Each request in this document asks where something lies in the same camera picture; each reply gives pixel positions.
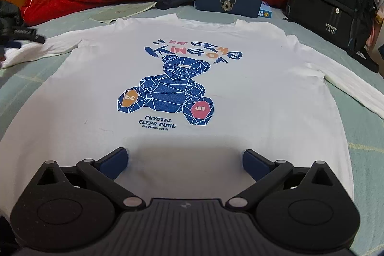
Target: metal screw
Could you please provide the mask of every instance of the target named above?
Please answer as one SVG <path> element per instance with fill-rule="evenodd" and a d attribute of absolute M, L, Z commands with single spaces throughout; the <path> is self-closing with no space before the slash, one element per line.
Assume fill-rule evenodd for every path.
<path fill-rule="evenodd" d="M 232 207 L 245 207 L 248 204 L 248 201 L 243 198 L 231 198 L 228 201 L 228 204 Z"/>
<path fill-rule="evenodd" d="M 133 196 L 131 198 L 126 198 L 122 203 L 128 207 L 138 207 L 143 203 L 143 200 Z"/>

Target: pink hexagon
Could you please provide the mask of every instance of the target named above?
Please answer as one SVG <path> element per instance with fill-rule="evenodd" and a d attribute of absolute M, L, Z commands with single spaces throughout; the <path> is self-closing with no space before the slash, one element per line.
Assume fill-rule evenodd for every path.
<path fill-rule="evenodd" d="M 205 119 L 210 112 L 209 103 L 206 101 L 198 101 L 191 108 L 192 116 L 196 119 Z"/>

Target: backpack strap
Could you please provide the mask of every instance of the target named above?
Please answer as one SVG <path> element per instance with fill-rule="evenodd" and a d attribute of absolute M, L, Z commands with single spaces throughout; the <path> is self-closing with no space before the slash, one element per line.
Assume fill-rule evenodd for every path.
<path fill-rule="evenodd" d="M 379 65 L 372 60 L 364 47 L 360 48 L 358 51 L 350 49 L 347 51 L 347 54 L 372 72 L 379 73 Z"/>

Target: paper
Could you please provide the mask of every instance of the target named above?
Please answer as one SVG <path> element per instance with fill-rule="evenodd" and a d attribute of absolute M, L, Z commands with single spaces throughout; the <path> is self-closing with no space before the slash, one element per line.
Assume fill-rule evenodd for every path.
<path fill-rule="evenodd" d="M 114 8 L 107 9 L 91 16 L 90 19 L 110 24 L 111 22 L 116 21 L 118 18 L 131 17 L 135 14 L 144 12 L 155 5 L 156 2 L 154 1 L 116 5 Z"/>

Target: blue gripper pad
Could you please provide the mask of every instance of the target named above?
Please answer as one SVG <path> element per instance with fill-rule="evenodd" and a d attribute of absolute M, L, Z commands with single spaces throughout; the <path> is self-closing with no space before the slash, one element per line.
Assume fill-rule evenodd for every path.
<path fill-rule="evenodd" d="M 22 43 L 15 42 L 15 41 L 9 41 L 5 44 L 5 48 L 17 48 L 20 49 L 22 47 Z"/>
<path fill-rule="evenodd" d="M 129 154 L 124 148 L 117 148 L 96 161 L 94 166 L 108 178 L 115 180 L 128 166 Z"/>
<path fill-rule="evenodd" d="M 243 168 L 255 181 L 259 181 L 275 168 L 275 164 L 255 151 L 248 149 L 243 153 Z"/>

